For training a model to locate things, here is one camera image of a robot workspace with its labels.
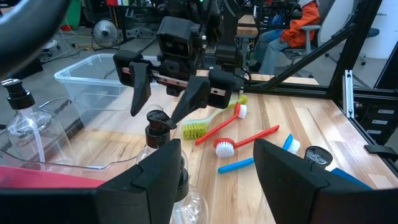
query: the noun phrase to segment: plastic bottle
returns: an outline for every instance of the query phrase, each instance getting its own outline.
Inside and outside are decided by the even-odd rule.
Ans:
[[[158,150],[170,141],[170,130],[177,126],[161,110],[147,113],[149,125],[145,129],[147,145],[138,154],[136,163]],[[188,183],[188,160],[184,151],[181,151],[180,180],[178,182],[175,203],[173,206],[172,224],[202,224],[207,223],[208,207],[205,198],[197,189]]]
[[[137,155],[136,164],[168,143],[170,141],[170,130],[177,127],[169,116],[161,110],[148,112],[147,120],[149,121],[149,125],[145,129],[147,144]],[[181,151],[181,154],[186,161],[185,168],[188,169],[187,155],[184,151]]]
[[[6,127],[16,156],[27,161],[74,165],[69,140],[55,115],[34,106],[35,100],[21,80],[8,79],[1,84],[7,88],[11,108],[16,110]]]

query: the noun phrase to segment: orange jacket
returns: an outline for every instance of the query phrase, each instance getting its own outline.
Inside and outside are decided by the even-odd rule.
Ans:
[[[305,25],[317,25],[319,23],[318,4],[314,1],[303,7],[303,17],[300,20],[292,20],[290,29],[282,32],[282,40],[287,41],[291,47],[305,45],[305,31],[300,28]],[[315,30],[310,32],[311,40],[315,37]]]

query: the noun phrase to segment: yellow-green brush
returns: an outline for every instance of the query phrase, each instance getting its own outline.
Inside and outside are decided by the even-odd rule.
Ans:
[[[194,119],[184,122],[182,125],[182,138],[184,140],[196,140],[207,133],[207,127],[211,120],[221,112],[234,108],[235,104],[239,102],[245,105],[248,102],[246,95],[240,95],[238,100],[232,100],[225,109],[216,110],[210,117],[204,119]]]

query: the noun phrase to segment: wooden tabletop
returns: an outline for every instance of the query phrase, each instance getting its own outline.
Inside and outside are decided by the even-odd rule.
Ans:
[[[205,75],[206,72],[200,71],[199,74]],[[253,75],[253,78],[268,80],[270,76]],[[317,84],[309,78],[289,78],[286,82]],[[131,94],[132,89],[126,90],[118,101],[131,102]],[[303,157],[309,146],[321,146],[334,157],[328,170],[339,167],[374,189],[398,187],[394,174],[378,156],[368,154],[363,149],[366,141],[331,100],[250,93],[247,96],[248,115],[244,119],[234,121],[200,146],[194,146],[193,141],[182,141],[182,149],[189,161],[190,184],[196,186],[207,200],[209,223],[275,223],[254,165],[227,174],[217,173],[220,166],[252,157],[253,145],[239,148],[229,159],[219,159],[213,140],[227,137],[240,141],[277,124],[280,125],[278,132],[266,137],[268,141],[282,147],[286,137],[292,133],[302,145],[298,156]],[[177,102],[178,98],[167,96],[165,89],[158,87],[152,90],[147,104],[157,103],[171,114]],[[207,107],[184,120],[206,118],[214,110]],[[219,114],[210,128],[232,114],[232,110]],[[181,138],[180,124],[172,131],[173,138]],[[128,112],[102,112],[71,141],[73,148],[78,150],[75,150],[77,165],[103,166],[109,161],[134,157],[145,146],[143,127],[146,125],[145,113],[132,118]],[[111,166],[105,172],[82,169],[70,169],[68,172],[107,180],[133,164],[134,159]]]
[[[243,24],[255,24],[255,20],[252,15],[243,15],[238,23],[243,23]],[[251,36],[257,36],[259,31],[255,27],[241,27],[238,26],[238,29],[236,31],[236,35],[251,35]]]

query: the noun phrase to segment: black pump cap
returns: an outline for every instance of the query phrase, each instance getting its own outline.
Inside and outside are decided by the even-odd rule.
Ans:
[[[8,79],[2,81],[1,84],[7,88],[9,94],[7,100],[12,109],[21,110],[29,108],[36,103],[32,94],[22,86],[22,80]]]
[[[170,141],[170,130],[177,125],[161,110],[147,113],[149,125],[145,129],[146,142],[151,148],[157,149]]]

